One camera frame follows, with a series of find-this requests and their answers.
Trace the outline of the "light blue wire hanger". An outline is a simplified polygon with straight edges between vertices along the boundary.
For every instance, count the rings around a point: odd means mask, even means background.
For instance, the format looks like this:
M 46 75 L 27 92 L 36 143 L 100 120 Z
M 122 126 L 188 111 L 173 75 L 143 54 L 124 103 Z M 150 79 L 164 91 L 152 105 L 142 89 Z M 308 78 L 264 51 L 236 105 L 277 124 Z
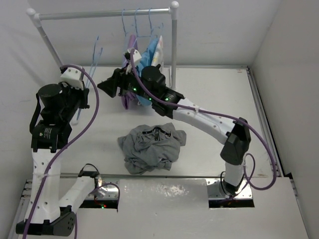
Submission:
M 99 36 L 97 36 L 97 38 L 95 40 L 95 43 L 94 43 L 93 54 L 92 54 L 92 62 L 91 62 L 91 66 L 90 66 L 90 69 L 89 69 L 89 75 L 90 75 L 90 77 L 92 79 L 93 79 L 94 73 L 96 71 L 98 62 L 99 62 L 99 60 L 101 58 L 101 55 L 103 53 L 103 47 L 101 47 L 100 49 L 97 49 L 98 42 L 99 42 Z M 86 83 L 85 83 L 85 87 L 89 88 L 90 84 L 91 84 L 91 82 L 87 78 Z M 82 109 L 79 109 L 78 112 L 77 112 L 77 115 L 76 115 L 76 118 L 75 118 L 75 122 L 74 122 L 75 124 L 77 124 L 79 122 L 80 115 L 81 115 L 81 110 Z

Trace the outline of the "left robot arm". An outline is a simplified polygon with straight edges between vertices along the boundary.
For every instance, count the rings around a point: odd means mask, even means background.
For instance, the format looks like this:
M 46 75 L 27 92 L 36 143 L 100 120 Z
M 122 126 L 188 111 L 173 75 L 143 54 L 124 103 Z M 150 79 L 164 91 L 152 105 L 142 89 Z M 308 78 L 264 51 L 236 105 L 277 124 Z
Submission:
M 98 172 L 82 169 L 74 185 L 59 197 L 61 154 L 91 126 L 90 121 L 72 140 L 70 122 L 78 109 L 88 109 L 89 89 L 66 82 L 48 84 L 36 93 L 37 105 L 32 116 L 31 152 L 33 178 L 31 195 L 24 219 L 15 232 L 26 238 L 34 236 L 69 236 L 76 223 L 76 213 L 97 185 Z

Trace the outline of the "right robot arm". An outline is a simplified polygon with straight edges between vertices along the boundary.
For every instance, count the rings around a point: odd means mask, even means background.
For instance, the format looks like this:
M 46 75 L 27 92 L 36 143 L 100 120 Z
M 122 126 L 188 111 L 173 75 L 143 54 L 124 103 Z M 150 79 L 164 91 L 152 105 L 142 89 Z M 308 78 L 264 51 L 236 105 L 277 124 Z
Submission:
M 225 161 L 225 175 L 220 181 L 220 189 L 226 196 L 235 196 L 244 179 L 244 155 L 251 142 L 247 121 L 243 118 L 226 121 L 224 117 L 206 114 L 183 94 L 166 86 L 160 67 L 160 64 L 144 67 L 139 79 L 136 79 L 129 65 L 117 68 L 110 78 L 97 87 L 111 98 L 133 93 L 151 102 L 160 116 L 187 123 L 214 137 L 223 145 L 220 156 Z

